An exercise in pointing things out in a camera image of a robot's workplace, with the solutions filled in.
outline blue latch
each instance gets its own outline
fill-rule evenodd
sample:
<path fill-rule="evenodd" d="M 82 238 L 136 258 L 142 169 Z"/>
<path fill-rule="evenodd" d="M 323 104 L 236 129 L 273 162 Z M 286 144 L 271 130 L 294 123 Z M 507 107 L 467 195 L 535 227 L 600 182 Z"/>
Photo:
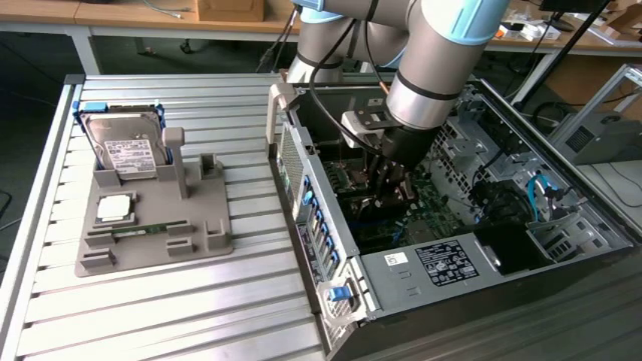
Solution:
<path fill-rule="evenodd" d="M 107 106 L 106 102 L 86 103 L 84 109 L 83 109 L 84 112 L 91 112 L 91 113 L 104 113 L 108 110 L 110 110 L 110 107 Z"/>
<path fill-rule="evenodd" d="M 303 205 L 309 205 L 314 198 L 314 192 L 309 190 L 303 195 Z"/>
<path fill-rule="evenodd" d="M 353 298 L 350 287 L 334 287 L 330 289 L 330 301 L 338 302 Z"/>

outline aluminum extrusion table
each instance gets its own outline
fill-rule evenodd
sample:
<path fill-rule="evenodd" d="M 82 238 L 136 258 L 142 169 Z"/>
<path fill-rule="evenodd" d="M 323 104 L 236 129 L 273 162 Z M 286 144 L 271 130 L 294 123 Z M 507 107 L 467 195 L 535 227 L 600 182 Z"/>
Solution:
<path fill-rule="evenodd" d="M 365 74 L 347 81 L 373 80 Z M 7 266 L 0 361 L 319 361 L 323 351 L 265 155 L 269 86 L 243 75 L 92 76 L 68 84 Z M 94 156 L 74 100 L 154 102 L 187 130 L 184 155 L 226 164 L 232 254 L 78 278 Z M 359 361 L 630 360 L 642 352 L 642 256 L 558 295 Z"/>
<path fill-rule="evenodd" d="M 7 281 L 23 276 L 6 317 L 3 360 L 178 354 L 239 361 L 323 359 L 265 155 L 269 86 L 277 79 L 254 74 L 102 76 L 64 86 L 27 206 L 34 213 L 26 214 L 16 240 L 18 246 L 34 245 L 23 255 L 24 267 L 12 255 L 7 270 Z M 167 125 L 186 129 L 186 161 L 212 151 L 224 164 L 236 249 L 216 258 L 78 278 L 74 262 L 95 157 L 70 105 L 155 99 L 167 109 Z"/>

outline wooden desk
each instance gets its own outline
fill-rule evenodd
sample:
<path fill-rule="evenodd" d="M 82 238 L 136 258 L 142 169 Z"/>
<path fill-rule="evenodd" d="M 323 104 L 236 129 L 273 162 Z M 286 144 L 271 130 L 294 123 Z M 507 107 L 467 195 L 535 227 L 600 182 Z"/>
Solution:
<path fill-rule="evenodd" d="M 159 8 L 192 8 L 192 12 L 180 13 L 176 19 L 148 8 L 140 0 L 116 0 L 108 5 L 82 3 L 75 14 L 76 24 L 92 26 L 126 26 L 136 28 L 162 28 L 183 30 L 220 30 L 247 33 L 281 33 L 293 11 L 290 0 L 267 0 L 266 17 L 262 23 L 199 21 L 196 0 L 155 0 Z"/>
<path fill-rule="evenodd" d="M 75 24 L 79 0 L 0 0 L 0 21 Z"/>
<path fill-rule="evenodd" d="M 196 8 L 196 0 L 155 0 L 155 4 L 168 8 Z M 526 6 L 531 7 L 533 16 L 541 17 L 534 5 L 513 0 L 511 8 L 523 9 Z M 108 5 L 87 4 L 79 0 L 0 0 L 0 31 L 70 35 L 87 74 L 100 74 L 92 36 L 274 41 L 291 9 L 290 0 L 267 0 L 266 21 L 262 23 L 200 22 L 196 13 L 186 13 L 183 19 L 176 19 L 147 8 L 142 0 L 115 0 Z M 289 41 L 298 41 L 299 28 L 297 24 Z M 517 100 L 547 69 L 570 37 L 563 33 L 558 41 L 543 41 L 538 53 L 546 56 Z M 534 41 L 494 39 L 487 50 L 531 52 L 534 46 Z M 571 54 L 642 57 L 642 49 L 613 47 L 593 34 L 586 34 Z"/>

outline power supply label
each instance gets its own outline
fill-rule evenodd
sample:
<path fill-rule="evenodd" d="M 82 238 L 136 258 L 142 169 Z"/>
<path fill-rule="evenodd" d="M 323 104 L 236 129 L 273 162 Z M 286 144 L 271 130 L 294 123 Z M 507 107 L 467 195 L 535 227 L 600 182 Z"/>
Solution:
<path fill-rule="evenodd" d="M 150 140 L 106 141 L 104 146 L 110 154 L 111 164 L 119 174 L 155 171 Z"/>
<path fill-rule="evenodd" d="M 479 276 L 457 240 L 418 248 L 417 252 L 435 286 L 446 286 Z"/>

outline gray floor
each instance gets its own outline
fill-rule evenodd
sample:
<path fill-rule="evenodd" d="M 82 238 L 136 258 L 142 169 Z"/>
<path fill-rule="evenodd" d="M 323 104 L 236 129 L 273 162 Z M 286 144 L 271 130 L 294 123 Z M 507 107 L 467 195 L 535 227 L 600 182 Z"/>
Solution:
<path fill-rule="evenodd" d="M 0 47 L 0 190 L 14 195 L 14 201 L 0 220 L 2 225 L 23 215 L 55 110 L 47 103 L 58 102 L 66 74 L 83 73 L 83 66 L 71 39 L 66 35 L 0 32 L 0 42 L 47 74 L 40 74 L 15 53 Z M 195 53 L 187 55 L 179 48 L 182 42 L 180 39 L 144 39 L 146 47 L 155 53 L 140 56 L 131 38 L 95 37 L 104 73 L 248 73 L 255 71 L 261 54 L 270 45 L 263 42 L 192 40 Z M 289 66 L 295 53 L 295 44 L 290 44 L 279 67 Z M 527 54 L 513 56 L 506 53 L 487 53 L 475 74 L 503 90 L 514 74 L 507 68 L 507 62 L 511 61 L 513 66 L 519 66 L 526 60 Z M 354 62 L 347 62 L 346 70 L 353 67 Z M 517 77 L 513 87 L 517 87 L 522 80 L 522 77 Z M 541 93 L 539 98 L 549 99 L 554 96 L 546 89 Z M 18 229 L 18 226 L 12 226 L 0 231 L 0 255 L 10 255 Z"/>

